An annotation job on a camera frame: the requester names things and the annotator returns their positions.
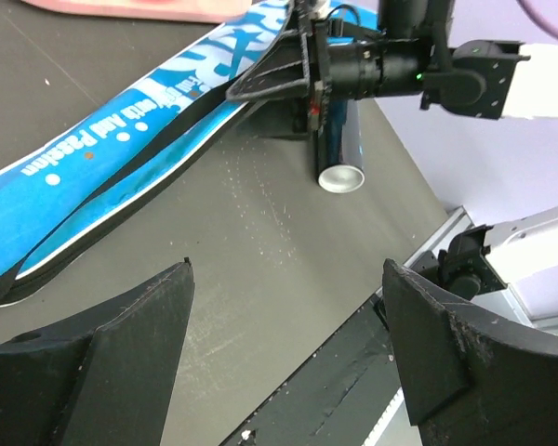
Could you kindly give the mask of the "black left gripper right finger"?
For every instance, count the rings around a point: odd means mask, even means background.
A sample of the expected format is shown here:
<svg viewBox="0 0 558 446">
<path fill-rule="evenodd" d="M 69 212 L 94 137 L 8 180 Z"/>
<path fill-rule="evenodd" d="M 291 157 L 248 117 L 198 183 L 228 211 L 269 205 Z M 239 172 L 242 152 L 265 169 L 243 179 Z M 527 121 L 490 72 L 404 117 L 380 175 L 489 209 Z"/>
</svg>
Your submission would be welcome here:
<svg viewBox="0 0 558 446">
<path fill-rule="evenodd" d="M 558 445 L 558 336 L 388 259 L 383 298 L 411 425 L 425 445 Z"/>
</svg>

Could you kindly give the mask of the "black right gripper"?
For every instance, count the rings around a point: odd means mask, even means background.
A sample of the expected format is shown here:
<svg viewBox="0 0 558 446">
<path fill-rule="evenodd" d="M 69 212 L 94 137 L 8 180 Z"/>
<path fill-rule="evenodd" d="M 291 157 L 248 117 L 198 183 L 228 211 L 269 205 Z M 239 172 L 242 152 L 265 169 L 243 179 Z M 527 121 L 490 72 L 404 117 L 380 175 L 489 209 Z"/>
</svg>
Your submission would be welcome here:
<svg viewBox="0 0 558 446">
<path fill-rule="evenodd" d="M 330 75 L 329 1 L 293 1 L 301 49 L 273 46 L 226 91 L 231 102 L 304 98 L 309 134 L 323 133 L 332 78 Z"/>
</svg>

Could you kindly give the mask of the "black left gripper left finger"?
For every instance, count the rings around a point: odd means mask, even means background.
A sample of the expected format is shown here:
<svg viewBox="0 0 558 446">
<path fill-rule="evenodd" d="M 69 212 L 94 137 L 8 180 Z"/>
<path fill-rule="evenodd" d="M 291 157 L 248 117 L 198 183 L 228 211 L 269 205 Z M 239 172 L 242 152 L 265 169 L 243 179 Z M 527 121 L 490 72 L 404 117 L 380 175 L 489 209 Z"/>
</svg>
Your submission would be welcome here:
<svg viewBox="0 0 558 446">
<path fill-rule="evenodd" d="M 156 445 L 195 291 L 183 260 L 0 344 L 0 445 Z"/>
</svg>

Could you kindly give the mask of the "black shuttlecock tube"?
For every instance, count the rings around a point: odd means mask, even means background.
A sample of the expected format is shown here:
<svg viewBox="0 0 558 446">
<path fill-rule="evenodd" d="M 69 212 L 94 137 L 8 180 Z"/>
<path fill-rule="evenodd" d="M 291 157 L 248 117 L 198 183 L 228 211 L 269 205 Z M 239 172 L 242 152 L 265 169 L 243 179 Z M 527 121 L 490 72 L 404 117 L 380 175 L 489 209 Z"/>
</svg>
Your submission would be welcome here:
<svg viewBox="0 0 558 446">
<path fill-rule="evenodd" d="M 365 183 L 358 102 L 331 101 L 324 129 L 315 141 L 317 183 L 331 193 L 344 194 Z"/>
</svg>

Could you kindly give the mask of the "blue sport racket bag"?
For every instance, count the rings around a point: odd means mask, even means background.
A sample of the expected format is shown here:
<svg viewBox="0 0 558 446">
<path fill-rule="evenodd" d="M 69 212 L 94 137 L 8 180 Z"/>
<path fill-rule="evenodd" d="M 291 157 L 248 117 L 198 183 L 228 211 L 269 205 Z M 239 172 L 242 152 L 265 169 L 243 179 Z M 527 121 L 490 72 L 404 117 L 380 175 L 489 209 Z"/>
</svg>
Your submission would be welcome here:
<svg viewBox="0 0 558 446">
<path fill-rule="evenodd" d="M 0 170 L 0 307 L 43 287 L 181 175 L 249 111 L 228 86 L 291 9 L 262 1 Z"/>
</svg>

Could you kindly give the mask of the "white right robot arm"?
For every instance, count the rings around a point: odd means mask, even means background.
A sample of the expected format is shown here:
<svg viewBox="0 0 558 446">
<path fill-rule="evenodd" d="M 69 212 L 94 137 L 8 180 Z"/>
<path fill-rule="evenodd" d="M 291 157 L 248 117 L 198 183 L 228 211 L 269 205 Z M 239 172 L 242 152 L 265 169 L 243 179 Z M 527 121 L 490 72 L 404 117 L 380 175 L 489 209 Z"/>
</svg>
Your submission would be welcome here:
<svg viewBox="0 0 558 446">
<path fill-rule="evenodd" d="M 328 123 L 334 101 L 420 96 L 455 115 L 558 118 L 558 40 L 553 45 L 473 40 L 452 47 L 450 1 L 383 1 L 376 29 L 292 1 L 262 58 L 227 89 L 233 102 L 297 100 L 308 130 Z M 505 289 L 558 266 L 558 207 L 455 236 L 417 273 L 464 298 Z"/>
</svg>

